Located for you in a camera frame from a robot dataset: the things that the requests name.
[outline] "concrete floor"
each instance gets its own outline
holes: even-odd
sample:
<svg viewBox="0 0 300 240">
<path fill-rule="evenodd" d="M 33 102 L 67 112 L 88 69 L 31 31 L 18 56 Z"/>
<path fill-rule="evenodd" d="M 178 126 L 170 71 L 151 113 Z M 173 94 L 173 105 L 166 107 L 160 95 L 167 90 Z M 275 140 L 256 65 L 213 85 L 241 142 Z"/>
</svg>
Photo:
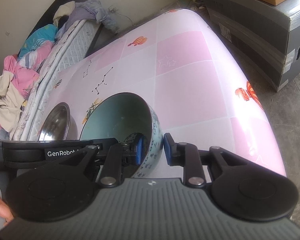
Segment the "concrete floor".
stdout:
<svg viewBox="0 0 300 240">
<path fill-rule="evenodd" d="M 287 177 L 299 190 L 292 219 L 300 226 L 300 74 L 278 93 L 240 55 L 229 49 L 255 90 L 273 129 Z"/>
</svg>

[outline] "black headboard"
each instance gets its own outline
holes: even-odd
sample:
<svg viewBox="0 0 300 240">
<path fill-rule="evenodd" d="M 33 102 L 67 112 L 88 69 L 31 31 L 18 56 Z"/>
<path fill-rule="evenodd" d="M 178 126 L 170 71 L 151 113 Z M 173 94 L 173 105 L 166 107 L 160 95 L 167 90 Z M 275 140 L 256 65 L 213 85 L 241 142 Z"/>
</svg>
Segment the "black headboard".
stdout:
<svg viewBox="0 0 300 240">
<path fill-rule="evenodd" d="M 37 22 L 33 30 L 30 32 L 29 36 L 34 33 L 36 30 L 40 29 L 41 27 L 44 27 L 47 24 L 53 24 L 53 16 L 58 10 L 60 5 L 63 5 L 67 2 L 75 1 L 75 2 L 84 2 L 86 0 L 55 0 L 50 7 L 46 10 L 46 12 L 42 15 L 40 20 Z"/>
</svg>

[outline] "clear packing tape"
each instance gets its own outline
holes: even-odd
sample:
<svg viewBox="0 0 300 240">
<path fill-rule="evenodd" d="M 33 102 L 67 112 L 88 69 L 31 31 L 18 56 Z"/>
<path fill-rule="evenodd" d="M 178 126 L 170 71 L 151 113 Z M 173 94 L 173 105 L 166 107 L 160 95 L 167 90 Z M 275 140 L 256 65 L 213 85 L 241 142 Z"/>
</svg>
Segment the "clear packing tape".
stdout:
<svg viewBox="0 0 300 240">
<path fill-rule="evenodd" d="M 287 55 L 282 54 L 274 46 L 263 38 L 244 27 L 243 25 L 225 17 L 224 15 L 208 8 L 211 20 L 216 24 L 222 24 L 228 28 L 234 36 L 249 45 L 254 51 L 261 55 L 280 74 L 286 73 L 293 62 L 295 50 Z"/>
</svg>

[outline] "metal bowl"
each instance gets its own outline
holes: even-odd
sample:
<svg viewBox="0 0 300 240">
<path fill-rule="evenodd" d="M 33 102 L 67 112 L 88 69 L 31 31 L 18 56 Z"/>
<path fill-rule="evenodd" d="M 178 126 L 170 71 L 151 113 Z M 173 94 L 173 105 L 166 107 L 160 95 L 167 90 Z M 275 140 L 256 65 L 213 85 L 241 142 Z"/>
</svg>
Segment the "metal bowl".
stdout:
<svg viewBox="0 0 300 240">
<path fill-rule="evenodd" d="M 65 140 L 70 126 L 70 109 L 67 103 L 57 104 L 48 114 L 39 132 L 38 141 Z"/>
</svg>

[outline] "metal screw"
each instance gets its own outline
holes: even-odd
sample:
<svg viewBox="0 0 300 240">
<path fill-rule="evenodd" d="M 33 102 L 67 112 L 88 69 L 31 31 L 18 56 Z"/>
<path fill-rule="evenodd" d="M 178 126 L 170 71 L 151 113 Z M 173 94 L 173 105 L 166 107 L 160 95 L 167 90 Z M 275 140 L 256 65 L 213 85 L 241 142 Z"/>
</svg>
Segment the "metal screw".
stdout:
<svg viewBox="0 0 300 240">
<path fill-rule="evenodd" d="M 203 178 L 199 178 L 199 177 L 192 177 L 188 180 L 188 182 L 192 185 L 202 185 L 204 183 L 204 179 Z"/>
<path fill-rule="evenodd" d="M 113 177 L 103 177 L 100 182 L 103 185 L 113 185 L 114 183 L 116 183 L 116 179 Z"/>
</svg>

